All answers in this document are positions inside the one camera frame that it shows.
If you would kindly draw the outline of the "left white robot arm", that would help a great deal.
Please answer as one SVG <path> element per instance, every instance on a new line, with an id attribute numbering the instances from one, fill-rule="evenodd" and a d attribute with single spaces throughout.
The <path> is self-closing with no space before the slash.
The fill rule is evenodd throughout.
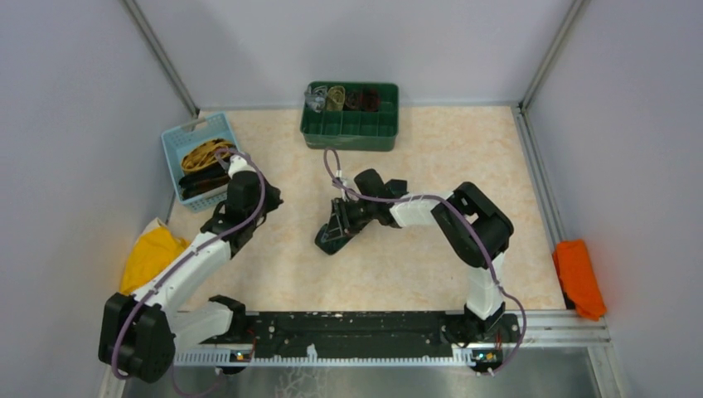
<path id="1" fill-rule="evenodd" d="M 183 317 L 177 311 L 216 270 L 251 240 L 266 216 L 283 202 L 280 190 L 254 169 L 234 172 L 224 201 L 192 244 L 164 271 L 131 294 L 115 293 L 104 305 L 98 358 L 120 380 L 158 381 L 180 348 L 221 336 L 242 341 L 246 317 L 234 300 L 216 296 Z"/>

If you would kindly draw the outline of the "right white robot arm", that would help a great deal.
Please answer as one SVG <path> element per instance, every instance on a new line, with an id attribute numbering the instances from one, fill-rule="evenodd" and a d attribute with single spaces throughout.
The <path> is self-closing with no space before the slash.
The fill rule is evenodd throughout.
<path id="1" fill-rule="evenodd" d="M 504 310 L 499 270 L 514 232 L 509 218 L 471 182 L 450 192 L 411 194 L 405 180 L 385 182 L 376 170 L 367 169 L 354 183 L 355 191 L 343 186 L 341 196 L 332 200 L 330 218 L 318 231 L 316 246 L 334 255 L 373 221 L 396 229 L 437 226 L 469 267 L 468 334 L 478 342 L 497 334 L 497 317 Z"/>

